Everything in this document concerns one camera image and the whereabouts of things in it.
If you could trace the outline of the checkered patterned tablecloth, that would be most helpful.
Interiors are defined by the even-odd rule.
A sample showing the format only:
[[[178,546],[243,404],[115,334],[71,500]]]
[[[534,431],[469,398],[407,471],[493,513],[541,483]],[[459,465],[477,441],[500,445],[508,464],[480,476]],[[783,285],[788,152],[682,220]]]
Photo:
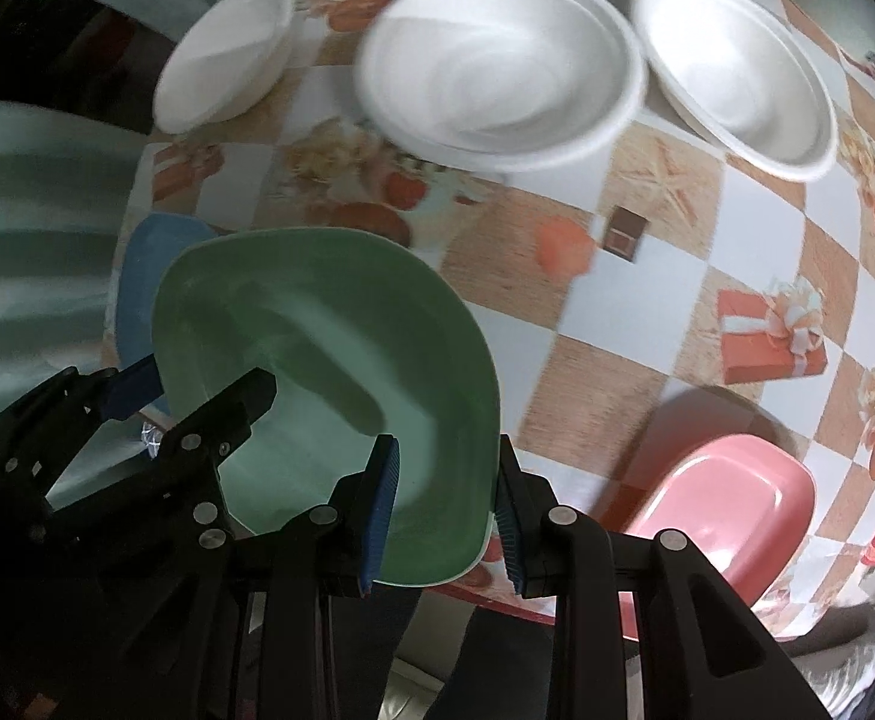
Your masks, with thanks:
[[[875,60],[793,0],[777,16],[834,101],[841,151],[812,184],[709,145],[650,98],[611,148],[480,181],[371,143],[351,64],[390,0],[297,0],[265,98],[143,151],[128,226],[332,223],[405,241],[485,333],[502,426],[559,496],[618,525],[673,457],[755,433],[807,466],[808,533],[759,600],[774,634],[860,600],[875,538]]]

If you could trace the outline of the large white foam bowl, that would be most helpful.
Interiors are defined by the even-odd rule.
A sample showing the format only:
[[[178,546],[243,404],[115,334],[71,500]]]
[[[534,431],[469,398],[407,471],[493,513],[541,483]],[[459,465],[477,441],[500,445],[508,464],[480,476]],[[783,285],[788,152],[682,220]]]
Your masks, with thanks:
[[[638,36],[608,0],[395,0],[354,62],[359,104],[387,140],[485,174],[609,145],[645,88]]]

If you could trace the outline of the small white foam bowl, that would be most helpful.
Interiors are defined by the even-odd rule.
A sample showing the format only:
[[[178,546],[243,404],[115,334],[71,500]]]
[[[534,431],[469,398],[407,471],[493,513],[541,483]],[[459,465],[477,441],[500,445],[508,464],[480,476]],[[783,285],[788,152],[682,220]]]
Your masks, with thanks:
[[[231,121],[279,80],[294,44],[296,0],[221,0],[172,50],[152,99],[170,135]]]

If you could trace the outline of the pink square plate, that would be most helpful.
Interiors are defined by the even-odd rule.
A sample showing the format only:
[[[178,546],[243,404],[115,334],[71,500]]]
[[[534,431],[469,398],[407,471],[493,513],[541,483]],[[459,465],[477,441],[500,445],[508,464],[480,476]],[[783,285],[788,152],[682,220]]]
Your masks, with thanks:
[[[623,532],[641,538],[683,532],[754,605],[807,536],[815,502],[813,477],[801,461],[762,437],[733,434],[678,461]]]

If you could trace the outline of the green square plate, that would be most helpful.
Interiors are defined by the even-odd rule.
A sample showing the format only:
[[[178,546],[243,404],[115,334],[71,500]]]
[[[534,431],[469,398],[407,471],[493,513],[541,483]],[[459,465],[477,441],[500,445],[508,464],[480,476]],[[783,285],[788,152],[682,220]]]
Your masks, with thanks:
[[[437,587],[480,561],[501,432],[496,367],[470,309],[409,250],[344,227],[192,245],[164,273],[151,335],[174,418],[252,369],[275,378],[270,410],[221,468],[247,532],[325,502],[389,434],[400,476],[380,580]]]

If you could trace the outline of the pale green curtain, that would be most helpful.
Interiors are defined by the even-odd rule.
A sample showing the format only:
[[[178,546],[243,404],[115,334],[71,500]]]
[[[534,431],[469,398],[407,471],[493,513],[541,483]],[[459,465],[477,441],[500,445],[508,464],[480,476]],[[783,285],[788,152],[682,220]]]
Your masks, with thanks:
[[[152,93],[214,2],[0,0],[0,411],[101,364]]]

